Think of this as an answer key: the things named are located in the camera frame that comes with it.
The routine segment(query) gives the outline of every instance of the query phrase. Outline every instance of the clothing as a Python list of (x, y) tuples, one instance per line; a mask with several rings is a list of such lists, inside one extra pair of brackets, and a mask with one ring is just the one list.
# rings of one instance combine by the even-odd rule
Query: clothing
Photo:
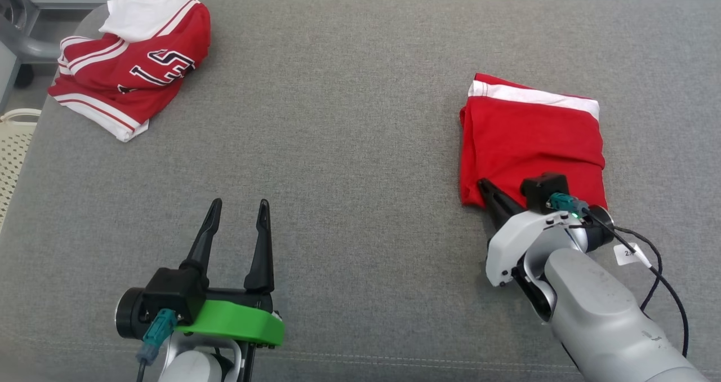
[(566, 175), (572, 195), (606, 207), (598, 113), (593, 99), (476, 74), (460, 113), (461, 202), (484, 207), (477, 182), (487, 177), (525, 206), (523, 179), (558, 172)]
[(120, 141), (148, 129), (210, 45), (210, 15), (198, 0), (110, 0), (100, 40), (61, 41), (60, 76), (47, 92)]

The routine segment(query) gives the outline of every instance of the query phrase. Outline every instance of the gray fabric surface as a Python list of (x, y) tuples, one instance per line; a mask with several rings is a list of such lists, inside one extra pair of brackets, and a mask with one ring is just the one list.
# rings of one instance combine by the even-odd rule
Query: gray fabric surface
[[(133, 380), (118, 298), (184, 258), (213, 197), (208, 276), (240, 287), (265, 197), (287, 333), (254, 380), (581, 380), (520, 290), (489, 286), (489, 222), (459, 202), (458, 112), (484, 72), (600, 102), (611, 212), (657, 242), (689, 357), (721, 380), (720, 4), (201, 1), (211, 55), (147, 133), (123, 144), (46, 102), (0, 235), (0, 354)], [(593, 255), (646, 294), (642, 267)], [(680, 345), (664, 289), (649, 314)]]

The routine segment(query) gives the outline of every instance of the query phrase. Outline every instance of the green plastic part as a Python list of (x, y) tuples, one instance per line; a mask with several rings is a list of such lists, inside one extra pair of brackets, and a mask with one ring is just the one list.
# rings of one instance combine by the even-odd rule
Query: green plastic part
[(176, 326), (175, 330), (279, 346), (286, 325), (267, 311), (225, 300), (206, 300), (193, 325)]

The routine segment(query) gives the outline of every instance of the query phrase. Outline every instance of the laundry basket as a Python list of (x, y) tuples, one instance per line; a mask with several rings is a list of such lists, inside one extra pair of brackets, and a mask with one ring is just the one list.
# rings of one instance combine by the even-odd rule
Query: laundry basket
[(0, 228), (35, 130), (36, 123), (23, 120), (37, 120), (39, 115), (38, 109), (18, 108), (0, 117)]

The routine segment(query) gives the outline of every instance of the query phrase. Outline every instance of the label tag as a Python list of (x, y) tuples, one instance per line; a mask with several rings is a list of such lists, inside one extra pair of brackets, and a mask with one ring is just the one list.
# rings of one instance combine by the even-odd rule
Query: label tag
[(641, 251), (641, 248), (639, 248), (638, 244), (629, 244), (631, 244), (631, 247), (636, 250), (635, 254), (631, 253), (631, 251), (629, 251), (629, 249), (626, 248), (626, 246), (624, 246), (623, 244), (618, 244), (618, 246), (613, 247), (613, 251), (616, 253), (616, 262), (618, 262), (618, 264), (621, 266), (631, 264), (633, 262), (640, 262), (646, 266), (649, 266), (651, 262), (648, 261), (648, 258), (646, 258), (643, 251)]

